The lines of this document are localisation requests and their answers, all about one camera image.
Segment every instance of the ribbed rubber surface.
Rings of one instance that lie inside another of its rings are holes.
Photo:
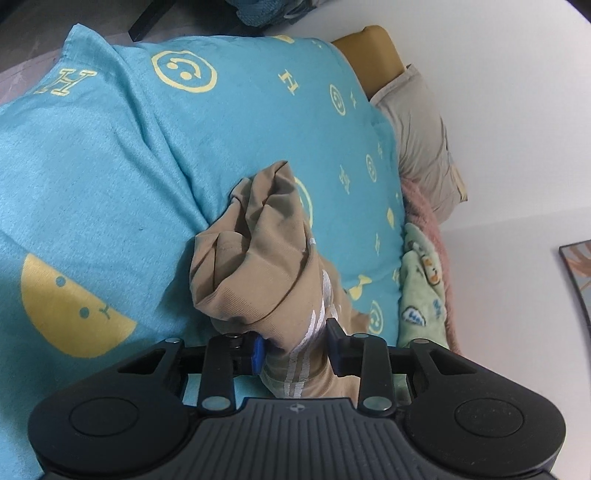
[[[232,417],[205,420],[169,463],[132,478],[465,480],[421,457],[393,421],[365,417],[342,398],[249,399]],[[549,473],[531,478],[552,479]]]

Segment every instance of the blue fabric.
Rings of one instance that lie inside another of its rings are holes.
[[[291,0],[226,0],[236,7],[238,18],[246,25],[267,25]]]
[[[189,293],[193,238],[241,178],[277,160],[353,306],[395,345],[395,152],[329,44],[112,47],[75,26],[52,71],[0,108],[0,478],[40,473],[26,422],[45,396],[166,337],[207,341]],[[238,401],[267,394],[256,378],[237,385]]]

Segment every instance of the pillow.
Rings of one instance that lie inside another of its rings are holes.
[[[404,73],[404,64],[392,39],[378,25],[339,38],[333,45],[347,58],[368,98]]]
[[[371,99],[392,123],[398,146],[398,171],[418,183],[439,223],[467,193],[447,145],[447,131],[433,94],[409,65]]]
[[[41,83],[0,108],[0,477],[38,475],[25,426],[43,397],[163,338],[207,341],[189,291],[194,236],[277,160],[354,308],[395,345],[395,155],[390,123],[329,44],[112,47],[75,26]],[[265,394],[237,383],[239,402]]]

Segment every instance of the yellow half-moon face print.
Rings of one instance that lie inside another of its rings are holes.
[[[131,335],[136,326],[32,254],[27,255],[22,267],[21,296],[31,323],[66,355],[103,355]]]
[[[202,73],[200,64],[207,68],[206,73]],[[152,57],[152,65],[166,85],[186,92],[205,93],[217,83],[216,69],[190,50],[161,51]]]

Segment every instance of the tan cushion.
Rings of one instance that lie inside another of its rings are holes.
[[[349,61],[368,98],[404,72],[404,64],[382,27],[372,25],[333,42]]]
[[[371,103],[394,128],[400,176],[418,183],[437,220],[445,221],[467,194],[448,149],[445,124],[422,75],[409,65]]]

